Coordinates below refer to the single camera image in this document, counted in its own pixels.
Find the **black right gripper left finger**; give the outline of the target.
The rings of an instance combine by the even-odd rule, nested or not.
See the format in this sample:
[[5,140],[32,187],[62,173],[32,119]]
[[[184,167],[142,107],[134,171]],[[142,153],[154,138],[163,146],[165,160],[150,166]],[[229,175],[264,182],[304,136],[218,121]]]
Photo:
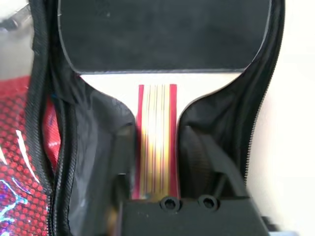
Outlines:
[[134,187],[135,144],[134,126],[125,125],[115,136],[113,159],[112,200],[120,203],[131,198]]

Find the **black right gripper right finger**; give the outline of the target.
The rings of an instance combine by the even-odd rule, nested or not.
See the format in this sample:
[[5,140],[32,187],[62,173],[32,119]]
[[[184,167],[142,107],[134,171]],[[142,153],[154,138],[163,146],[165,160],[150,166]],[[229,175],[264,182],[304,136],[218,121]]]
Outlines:
[[178,158],[182,198],[222,196],[222,175],[215,167],[216,142],[211,135],[190,126],[179,132]]

